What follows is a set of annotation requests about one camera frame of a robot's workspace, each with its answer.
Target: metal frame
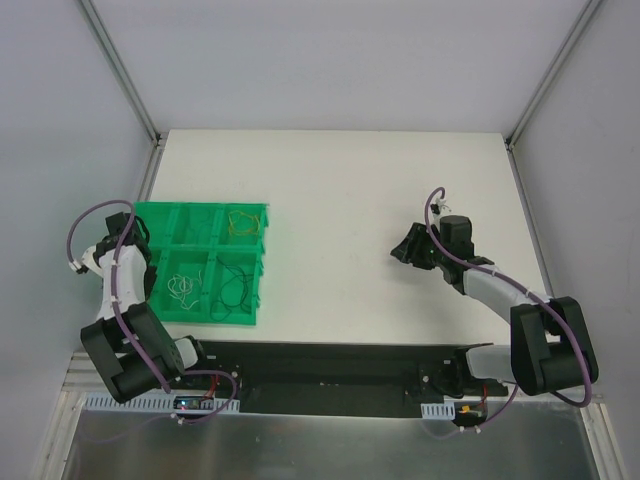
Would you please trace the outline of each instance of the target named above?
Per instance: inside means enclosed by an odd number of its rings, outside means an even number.
[[[147,161],[147,167],[144,172],[144,177],[142,178],[142,184],[140,185],[140,190],[138,190],[138,195],[136,197],[139,202],[146,202],[151,197],[151,192],[153,191],[153,185],[156,181],[156,176],[158,175],[158,169],[160,168],[160,161],[162,160],[162,154],[164,153],[166,143],[167,135],[161,134],[158,141],[155,142],[153,146],[153,151]]]
[[[442,403],[439,372],[455,345],[351,345],[202,341],[204,370],[222,370],[240,385],[242,413],[333,417],[420,418],[421,404]],[[466,396],[506,397],[495,380],[465,381]],[[175,388],[206,391],[206,377]],[[216,392],[231,394],[223,383]]]
[[[146,134],[154,142],[154,149],[148,160],[144,178],[137,195],[137,199],[140,201],[148,200],[159,169],[166,136],[161,136],[155,127],[93,1],[75,1],[109,64],[113,75],[121,86],[123,94],[132,106]],[[588,0],[586,2],[506,141],[509,161],[513,169],[514,179],[534,242],[536,256],[538,257],[540,269],[543,273],[545,287],[550,294],[553,294],[551,281],[540,248],[535,219],[531,213],[529,201],[518,172],[517,162],[513,156],[513,147],[520,139],[531,117],[548,91],[552,88],[555,79],[566,65],[575,46],[593,22],[603,4],[604,0]],[[62,477],[86,396],[90,392],[104,391],[106,391],[106,388],[87,354],[74,354],[45,438],[42,454],[34,468],[33,478],[57,480]],[[576,391],[574,393],[576,396],[579,396],[579,392]],[[582,410],[582,417],[591,450],[596,460],[598,472],[603,479],[625,479],[627,478],[627,473],[622,463],[615,435],[611,429],[606,405],[598,403],[603,401],[603,397],[601,394],[596,393],[594,400],[595,403]],[[546,395],[539,397],[518,395],[515,401],[546,403],[558,400],[555,399],[555,397]]]
[[[542,79],[536,86],[531,99],[527,103],[527,106],[522,112],[522,115],[520,115],[520,118],[516,122],[512,133],[508,136],[507,146],[509,150],[513,150],[514,145],[522,136],[522,132],[529,124],[529,120],[531,120],[531,117],[537,110],[540,102],[545,98],[546,94],[553,86],[554,80],[558,77],[558,75],[566,65],[567,60],[573,53],[575,46],[578,44],[578,41],[587,31],[587,28],[589,27],[589,25],[591,25],[596,17],[596,14],[600,11],[600,7],[604,3],[605,0],[588,0],[585,6],[580,11],[578,18],[576,18],[575,22],[571,26],[569,33],[560,45],[560,48],[553,57],[553,60],[551,60],[549,67],[547,67],[544,75],[542,75]]]
[[[89,27],[89,30],[91,30],[91,33],[100,47],[105,60],[109,64],[109,68],[111,68],[113,76],[122,88],[122,93],[129,101],[136,117],[138,117],[140,124],[145,129],[151,141],[157,142],[160,139],[160,133],[155,127],[147,108],[144,106],[142,98],[131,80],[122,59],[120,58],[120,54],[118,53],[113,40],[111,40],[111,36],[109,35],[104,22],[100,18],[93,1],[76,0],[76,4],[84,16],[87,26]]]

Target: green plastic tray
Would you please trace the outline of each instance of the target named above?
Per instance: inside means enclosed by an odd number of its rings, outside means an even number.
[[[151,236],[160,321],[256,324],[267,205],[139,202],[136,214]]]

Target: white wall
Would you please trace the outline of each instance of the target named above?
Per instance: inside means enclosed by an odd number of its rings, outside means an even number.
[[[502,132],[586,0],[96,0],[171,128]]]
[[[0,479],[19,480],[100,298],[67,266],[68,227],[133,197],[150,142],[74,2],[2,2],[0,45]],[[104,233],[88,223],[76,251]]]
[[[583,305],[640,476],[640,3],[609,0],[516,148],[556,294]]]

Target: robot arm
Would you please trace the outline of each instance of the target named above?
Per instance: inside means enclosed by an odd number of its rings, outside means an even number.
[[[98,319],[83,328],[80,337],[109,393],[120,403],[159,387],[158,379],[137,351],[121,355],[130,345],[127,345],[128,340],[118,325],[113,310],[111,265],[116,243],[128,219],[129,214],[125,213],[108,217],[106,222],[109,235],[87,249],[82,262],[72,262],[73,269],[78,273],[91,270],[103,277],[103,296]],[[120,313],[162,376],[172,379],[181,376],[185,369],[203,359],[204,353],[193,337],[184,337],[174,342],[147,304],[156,280],[155,268],[149,265],[151,251],[147,240],[148,235],[145,238],[139,225],[134,222],[118,259],[116,285]]]
[[[432,232],[449,253],[468,264],[482,266],[486,271],[452,261],[435,245],[426,226],[419,223],[412,225],[407,237],[391,255],[417,268],[431,270],[438,267],[444,280],[458,292],[482,302],[509,323],[511,345],[463,347],[452,367],[445,372],[448,389],[444,389],[444,393],[455,396],[459,393],[456,385],[460,386],[466,380],[487,378],[517,383],[528,395],[583,385],[582,370],[564,330],[528,294],[495,276],[498,269],[493,262],[474,253],[471,221],[463,216],[441,216],[445,208],[441,201],[432,206]],[[590,380],[596,381],[598,365],[578,302],[570,297],[554,299],[544,294],[536,295],[569,325],[588,367]],[[559,340],[549,340],[547,334],[557,336]]]

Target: white table surface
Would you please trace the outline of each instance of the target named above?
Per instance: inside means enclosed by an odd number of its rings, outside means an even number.
[[[370,344],[508,343],[507,324],[439,270],[389,255],[447,189],[476,254],[544,291],[499,134],[171,131],[152,201],[265,202],[255,327],[167,324],[174,337]]]

